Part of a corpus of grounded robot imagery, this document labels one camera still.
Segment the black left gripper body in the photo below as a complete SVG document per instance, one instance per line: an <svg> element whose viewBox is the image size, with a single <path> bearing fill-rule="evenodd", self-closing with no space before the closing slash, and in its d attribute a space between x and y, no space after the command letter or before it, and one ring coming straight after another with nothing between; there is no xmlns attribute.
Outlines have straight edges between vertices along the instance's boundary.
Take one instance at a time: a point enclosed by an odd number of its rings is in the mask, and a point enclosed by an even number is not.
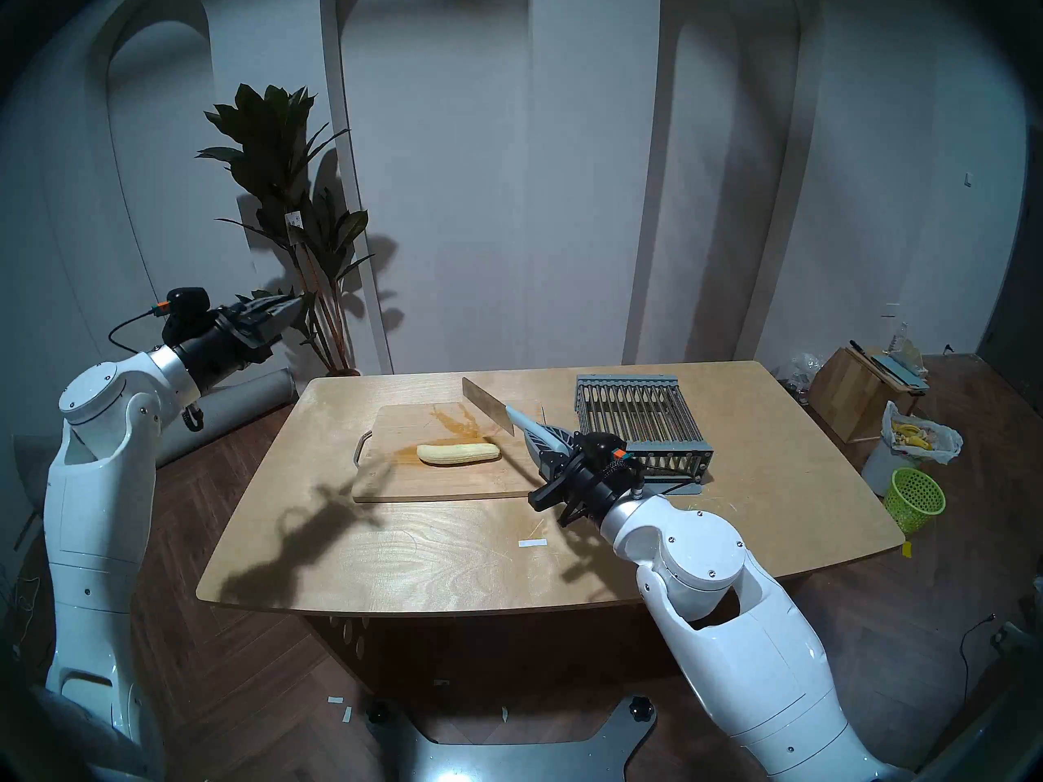
<svg viewBox="0 0 1043 782"><path fill-rule="evenodd" d="M250 346L244 340L244 322L233 318L233 306L207 311L174 313L174 352L200 391L248 366L266 362L272 344Z"/></svg>

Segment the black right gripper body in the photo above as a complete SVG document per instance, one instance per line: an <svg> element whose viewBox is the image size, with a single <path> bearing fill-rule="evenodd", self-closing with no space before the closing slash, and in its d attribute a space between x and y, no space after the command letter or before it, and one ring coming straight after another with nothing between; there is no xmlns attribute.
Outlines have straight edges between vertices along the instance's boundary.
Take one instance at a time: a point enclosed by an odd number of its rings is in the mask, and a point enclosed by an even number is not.
<svg viewBox="0 0 1043 782"><path fill-rule="evenodd" d="M645 466L622 449L576 449L571 456L563 455L559 475L544 480L527 495L534 511L561 505L559 527L584 517L601 526L620 500L644 490Z"/></svg>

